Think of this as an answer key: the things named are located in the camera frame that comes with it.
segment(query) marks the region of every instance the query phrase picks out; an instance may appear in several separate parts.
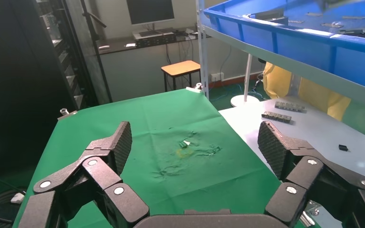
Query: white lamp base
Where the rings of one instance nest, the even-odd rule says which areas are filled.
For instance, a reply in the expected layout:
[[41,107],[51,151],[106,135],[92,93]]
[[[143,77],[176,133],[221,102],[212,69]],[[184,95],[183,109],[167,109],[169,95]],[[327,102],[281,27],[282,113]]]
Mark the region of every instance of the white lamp base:
[[245,104],[253,104],[253,103],[257,103],[259,102],[259,100],[253,96],[247,96],[247,101],[244,101],[244,95],[237,95],[234,96],[231,100],[230,100],[230,104],[233,107],[238,107],[238,106],[243,106]]

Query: electronic device on desk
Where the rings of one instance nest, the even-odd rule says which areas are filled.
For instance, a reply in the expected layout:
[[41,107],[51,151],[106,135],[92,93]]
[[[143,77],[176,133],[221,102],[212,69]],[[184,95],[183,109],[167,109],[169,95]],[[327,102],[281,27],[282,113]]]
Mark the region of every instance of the electronic device on desk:
[[157,46],[162,44],[169,44],[175,43],[177,41],[176,35],[174,32],[161,32],[160,30],[157,31],[147,31],[146,32],[134,32],[134,39],[137,48],[144,48],[144,47],[151,47]]
[[152,24],[148,31],[134,32],[137,48],[176,42],[173,28],[154,29],[154,24],[174,19],[172,0],[127,0],[132,25]]
[[126,3],[132,25],[154,24],[174,19],[171,0],[126,0]]

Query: black cabinet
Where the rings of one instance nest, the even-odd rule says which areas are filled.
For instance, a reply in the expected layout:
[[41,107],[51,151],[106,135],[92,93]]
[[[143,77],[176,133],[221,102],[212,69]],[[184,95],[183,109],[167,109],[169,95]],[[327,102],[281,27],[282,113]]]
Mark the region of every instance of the black cabinet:
[[65,0],[0,0],[0,176],[37,165],[61,108],[111,101],[84,23]]

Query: white table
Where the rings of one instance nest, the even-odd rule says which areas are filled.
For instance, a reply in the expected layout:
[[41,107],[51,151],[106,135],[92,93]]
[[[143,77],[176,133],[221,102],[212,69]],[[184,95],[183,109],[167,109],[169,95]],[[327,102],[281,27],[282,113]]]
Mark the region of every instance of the white table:
[[[307,112],[297,113],[277,109],[276,101],[303,105]],[[292,124],[271,121],[282,134],[308,141],[328,160],[365,176],[365,135],[298,98],[284,97],[219,111],[269,169],[271,168],[262,156],[257,143],[259,125],[267,120],[261,117],[265,111],[292,116]],[[349,151],[339,150],[339,144],[346,145]],[[320,215],[314,219],[323,228],[341,227],[340,222],[330,216],[325,209],[320,209]]]

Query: white shelf post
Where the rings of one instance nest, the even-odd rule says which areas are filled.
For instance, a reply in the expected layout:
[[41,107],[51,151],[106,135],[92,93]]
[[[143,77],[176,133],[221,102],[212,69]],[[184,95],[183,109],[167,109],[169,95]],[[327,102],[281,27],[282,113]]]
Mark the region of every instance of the white shelf post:
[[199,43],[199,63],[201,65],[201,82],[202,92],[209,99],[209,84],[208,84],[208,46],[206,41],[205,28],[202,21],[205,18],[203,11],[205,10],[205,1],[196,0],[196,14],[198,23],[198,43]]

